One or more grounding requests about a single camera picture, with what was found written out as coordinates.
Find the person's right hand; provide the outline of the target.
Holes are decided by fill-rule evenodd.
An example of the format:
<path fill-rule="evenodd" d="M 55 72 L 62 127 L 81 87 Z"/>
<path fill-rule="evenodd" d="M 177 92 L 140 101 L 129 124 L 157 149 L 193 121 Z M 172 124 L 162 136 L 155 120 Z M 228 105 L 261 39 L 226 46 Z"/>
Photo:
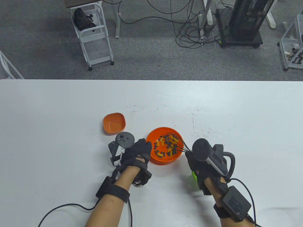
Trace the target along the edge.
<path fill-rule="evenodd" d="M 186 151 L 189 167 L 197 177 L 198 187 L 203 191 L 204 195 L 212 195 L 213 192 L 219 192 L 222 195 L 227 194 L 228 186 L 221 179 L 225 178 L 215 170 L 215 168 L 206 163 L 198 161 L 192 151 Z"/>

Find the person's left hand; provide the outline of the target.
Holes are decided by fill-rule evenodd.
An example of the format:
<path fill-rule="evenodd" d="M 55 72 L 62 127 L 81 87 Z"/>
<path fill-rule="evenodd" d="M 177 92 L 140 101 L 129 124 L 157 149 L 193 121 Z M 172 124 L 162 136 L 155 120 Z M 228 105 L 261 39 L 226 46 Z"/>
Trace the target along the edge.
<path fill-rule="evenodd" d="M 139 139 L 126 148 L 120 144 L 122 140 L 112 141 L 108 147 L 111 152 L 111 163 L 115 167 L 111 179 L 115 180 L 118 173 L 122 173 L 126 167 L 135 166 L 140 169 L 132 184 L 135 186 L 145 185 L 152 174 L 147 170 L 147 165 L 151 157 L 152 144 L 144 138 Z"/>

